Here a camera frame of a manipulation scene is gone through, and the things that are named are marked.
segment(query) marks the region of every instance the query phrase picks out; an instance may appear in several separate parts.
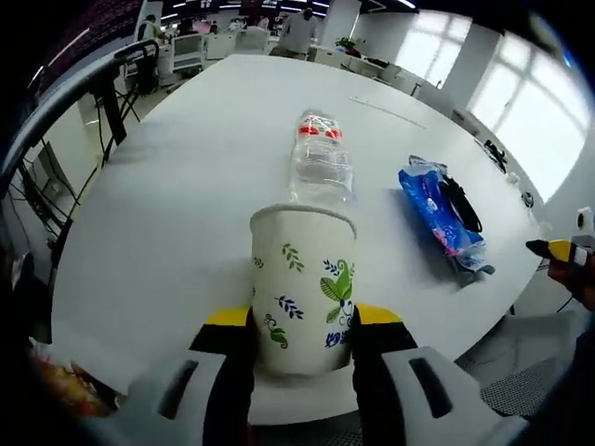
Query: white table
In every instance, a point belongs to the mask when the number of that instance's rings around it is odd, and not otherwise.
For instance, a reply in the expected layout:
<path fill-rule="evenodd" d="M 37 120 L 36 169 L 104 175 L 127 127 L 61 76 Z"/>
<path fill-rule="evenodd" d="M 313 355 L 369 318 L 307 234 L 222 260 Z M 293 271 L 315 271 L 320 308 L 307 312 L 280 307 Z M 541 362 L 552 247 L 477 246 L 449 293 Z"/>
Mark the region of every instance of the white table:
<path fill-rule="evenodd" d="M 230 107 L 230 98 L 241 101 Z M 337 117 L 353 157 L 354 299 L 400 313 L 420 346 L 451 360 L 484 336 L 535 272 L 539 259 L 524 242 L 538 232 L 519 192 L 472 136 L 362 76 L 297 60 L 231 56 L 149 113 L 101 173 L 59 266 L 57 346 L 126 391 L 153 360 L 187 348 L 210 314 L 247 306 L 248 220 L 287 196 L 295 125 L 309 107 Z M 397 180 L 411 153 L 448 164 L 465 188 L 483 222 L 494 276 L 460 289 L 431 236 L 418 235 Z M 250 419 L 290 423 L 353 411 L 351 373 L 291 383 L 258 378 Z"/>

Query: paper cup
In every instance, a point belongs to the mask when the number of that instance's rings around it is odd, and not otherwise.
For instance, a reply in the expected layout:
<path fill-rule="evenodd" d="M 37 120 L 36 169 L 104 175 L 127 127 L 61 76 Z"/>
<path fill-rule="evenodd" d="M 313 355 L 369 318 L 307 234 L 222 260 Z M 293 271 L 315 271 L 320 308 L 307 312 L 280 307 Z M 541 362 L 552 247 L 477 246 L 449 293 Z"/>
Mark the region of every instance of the paper cup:
<path fill-rule="evenodd" d="M 250 220 L 259 359 L 279 374 L 323 374 L 349 362 L 356 230 L 346 217 L 277 204 Z"/>

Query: leaf pattern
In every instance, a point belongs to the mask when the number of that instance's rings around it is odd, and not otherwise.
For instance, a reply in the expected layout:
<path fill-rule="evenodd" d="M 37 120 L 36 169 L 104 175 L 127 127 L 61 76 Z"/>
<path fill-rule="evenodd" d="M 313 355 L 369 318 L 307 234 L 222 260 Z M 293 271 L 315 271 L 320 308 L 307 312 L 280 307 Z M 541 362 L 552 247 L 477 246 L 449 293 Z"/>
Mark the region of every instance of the leaf pattern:
<path fill-rule="evenodd" d="M 353 290 L 353 284 L 350 283 L 349 288 L 347 290 L 345 290 L 345 293 L 341 297 L 341 300 L 349 300 L 351 298 L 351 291 L 352 290 Z"/>
<path fill-rule="evenodd" d="M 332 279 L 322 277 L 320 280 L 320 289 L 323 290 L 324 295 L 329 299 L 336 300 L 337 302 L 341 300 L 341 297 L 338 295 L 337 286 Z"/>
<path fill-rule="evenodd" d="M 324 295 L 339 303 L 338 308 L 332 308 L 326 315 L 326 323 L 333 323 L 338 319 L 340 325 L 350 326 L 353 314 L 353 304 L 350 302 L 353 292 L 351 278 L 355 267 L 351 264 L 350 268 L 348 263 L 342 258 L 339 259 L 336 265 L 328 259 L 324 260 L 323 264 L 324 270 L 334 276 L 338 275 L 336 281 L 330 277 L 322 277 L 320 280 L 320 289 Z M 336 342 L 338 341 L 335 339 L 335 336 L 331 336 L 331 338 L 327 339 L 327 347 L 332 347 Z"/>
<path fill-rule="evenodd" d="M 326 315 L 326 323 L 333 323 L 338 318 L 338 313 L 341 312 L 341 307 L 331 309 Z"/>
<path fill-rule="evenodd" d="M 282 295 L 281 297 L 275 297 L 274 299 L 279 302 L 279 307 L 289 314 L 290 319 L 294 319 L 294 317 L 296 319 L 304 319 L 304 312 L 298 309 L 298 306 L 293 299 L 289 299 L 285 295 Z"/>
<path fill-rule="evenodd" d="M 285 330 L 283 328 L 277 327 L 277 321 L 272 318 L 271 314 L 267 314 L 265 316 L 264 324 L 269 329 L 271 341 L 280 344 L 281 348 L 287 348 L 289 346 L 287 338 L 285 337 Z"/>
<path fill-rule="evenodd" d="M 252 262 L 253 262 L 253 263 L 254 263 L 254 264 L 257 266 L 257 267 L 259 267 L 260 269 L 262 269 L 262 267 L 264 267 L 264 262 L 262 261 L 262 259 L 261 259 L 260 257 L 256 257 L 256 256 L 255 256 L 255 257 L 252 259 Z"/>
<path fill-rule="evenodd" d="M 304 264 L 299 260 L 299 251 L 291 243 L 284 244 L 281 247 L 281 253 L 285 256 L 285 260 L 289 262 L 289 269 L 295 268 L 297 272 L 304 269 Z"/>

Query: yellow object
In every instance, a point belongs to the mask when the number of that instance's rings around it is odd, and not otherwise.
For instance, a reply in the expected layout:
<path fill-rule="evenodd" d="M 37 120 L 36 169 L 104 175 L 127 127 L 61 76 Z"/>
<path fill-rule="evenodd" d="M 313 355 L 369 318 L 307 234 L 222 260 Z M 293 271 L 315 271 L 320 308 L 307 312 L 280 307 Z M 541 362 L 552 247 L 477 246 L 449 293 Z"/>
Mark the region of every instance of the yellow object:
<path fill-rule="evenodd" d="M 572 242 L 568 242 L 567 240 L 554 240 L 548 243 L 548 249 L 556 260 L 570 263 L 573 260 L 570 258 L 572 245 Z"/>
<path fill-rule="evenodd" d="M 223 309 L 208 318 L 205 324 L 244 327 L 248 318 L 248 311 L 250 311 L 250 307 Z"/>
<path fill-rule="evenodd" d="M 366 304 L 357 304 L 360 311 L 360 320 L 362 325 L 372 323 L 394 323 L 402 322 L 401 318 L 386 308 L 373 307 Z"/>

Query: plastic water bottle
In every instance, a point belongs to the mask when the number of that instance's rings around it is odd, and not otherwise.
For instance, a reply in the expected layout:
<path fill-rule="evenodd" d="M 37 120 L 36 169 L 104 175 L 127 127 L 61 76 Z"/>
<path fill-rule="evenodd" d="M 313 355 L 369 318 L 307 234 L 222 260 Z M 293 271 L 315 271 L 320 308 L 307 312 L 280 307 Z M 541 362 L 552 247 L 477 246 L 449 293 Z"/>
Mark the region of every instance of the plastic water bottle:
<path fill-rule="evenodd" d="M 347 213 L 355 200 L 353 183 L 350 155 L 337 121 L 319 111 L 305 111 L 291 153 L 290 200 Z"/>

